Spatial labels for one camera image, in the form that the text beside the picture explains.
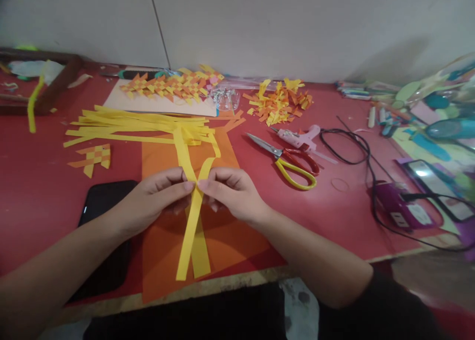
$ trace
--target wooden frame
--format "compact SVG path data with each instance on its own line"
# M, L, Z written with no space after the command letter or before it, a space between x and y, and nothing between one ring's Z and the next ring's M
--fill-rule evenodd
M0 61L10 62L12 60L48 59L63 64L65 67L46 90L38 96L35 103L35 115L49 114L59 94L66 89L70 83L76 80L77 74L83 66L83 60L76 54L0 48ZM2 100L16 101L19 103L7 104L2 102ZM27 104L28 97L0 94L0 115L26 115Z

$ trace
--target scissors blade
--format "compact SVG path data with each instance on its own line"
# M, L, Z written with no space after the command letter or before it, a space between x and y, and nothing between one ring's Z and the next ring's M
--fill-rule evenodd
M251 137L251 139L256 142L259 146L261 146L263 149L265 149L266 151L269 151L270 153L272 153L274 156L276 156L277 158L280 157L282 155L282 150L281 149L277 149L275 148L274 146L271 146L270 144L268 144L267 142L261 140L259 137L256 137L254 135L251 135L251 134L247 134L249 137Z

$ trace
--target smartphone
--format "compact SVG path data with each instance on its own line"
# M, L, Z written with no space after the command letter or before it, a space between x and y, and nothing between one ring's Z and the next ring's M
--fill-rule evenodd
M431 166L425 161L418 159L412 162L404 163L402 166L411 174L412 178L416 180L426 192L458 197L441 178L440 172L438 172L435 167ZM433 199L455 222L467 221L475 215L467 205L455 199L443 196Z
M92 186L86 196L78 227L109 211L125 198L136 185L136 181L127 180ZM69 299L68 303L104 294L119 288L125 282L129 268L129 259L130 242L126 241L117 247L86 279Z

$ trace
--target hand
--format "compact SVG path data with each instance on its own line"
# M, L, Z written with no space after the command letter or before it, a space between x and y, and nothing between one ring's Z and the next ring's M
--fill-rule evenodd
M142 180L103 217L128 239L149 227L163 210L183 211L193 188L194 182L187 181L181 167L168 169Z
M242 169L213 168L208 179L198 181L198 188L206 194L203 202L215 212L225 206L242 221L260 222L271 210Z

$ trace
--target white wall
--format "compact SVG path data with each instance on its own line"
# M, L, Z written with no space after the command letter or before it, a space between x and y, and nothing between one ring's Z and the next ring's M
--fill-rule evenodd
M475 50L475 0L154 0L172 68L405 83ZM0 0L0 45L166 66L151 0Z
M165 66L152 0L0 0L0 45Z
M155 3L172 68L403 83L475 50L475 0Z

